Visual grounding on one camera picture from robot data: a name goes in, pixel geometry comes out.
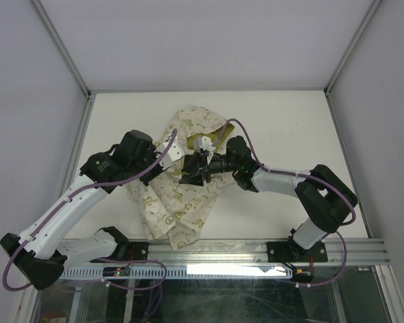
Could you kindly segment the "cream green printed jacket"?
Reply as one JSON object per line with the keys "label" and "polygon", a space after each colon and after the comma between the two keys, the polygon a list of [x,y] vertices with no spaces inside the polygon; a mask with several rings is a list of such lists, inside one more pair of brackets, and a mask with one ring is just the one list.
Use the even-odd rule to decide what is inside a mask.
{"label": "cream green printed jacket", "polygon": [[[226,118],[202,106],[177,110],[170,124],[154,145],[165,141],[171,132],[186,154],[194,152],[193,142],[201,135],[216,141]],[[127,185],[129,198],[138,203],[142,225],[150,240],[168,236],[173,250],[200,238],[201,230],[220,195],[220,189],[234,183],[229,173],[216,174],[205,186],[180,184],[183,161],[176,162],[147,186],[136,180]]]}

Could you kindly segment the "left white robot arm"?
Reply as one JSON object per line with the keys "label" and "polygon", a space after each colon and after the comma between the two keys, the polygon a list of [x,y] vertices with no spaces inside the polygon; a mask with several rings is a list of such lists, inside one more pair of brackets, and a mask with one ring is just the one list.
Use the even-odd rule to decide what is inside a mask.
{"label": "left white robot arm", "polygon": [[129,239],[116,227],[102,227],[90,237],[66,242],[65,236],[116,188],[133,181],[150,183],[165,172],[166,157],[177,131],[155,146],[137,130],[125,133],[120,143],[91,155],[79,174],[50,209],[19,234],[7,233],[0,245],[9,256],[2,284],[8,291],[54,285],[68,269],[86,262],[128,260]]}

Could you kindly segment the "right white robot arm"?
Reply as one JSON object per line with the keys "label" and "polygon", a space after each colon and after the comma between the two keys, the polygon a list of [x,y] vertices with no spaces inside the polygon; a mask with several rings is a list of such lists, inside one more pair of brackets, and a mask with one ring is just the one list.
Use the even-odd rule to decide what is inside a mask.
{"label": "right white robot arm", "polygon": [[223,173],[230,173],[245,191],[275,192],[301,202],[308,218],[289,238],[288,254],[294,260],[304,260],[317,242],[356,219],[357,196],[330,168],[319,164],[308,172],[270,169],[252,156],[241,136],[228,139],[224,154],[213,151],[209,138],[196,139],[194,154],[184,159],[180,183],[204,186]]}

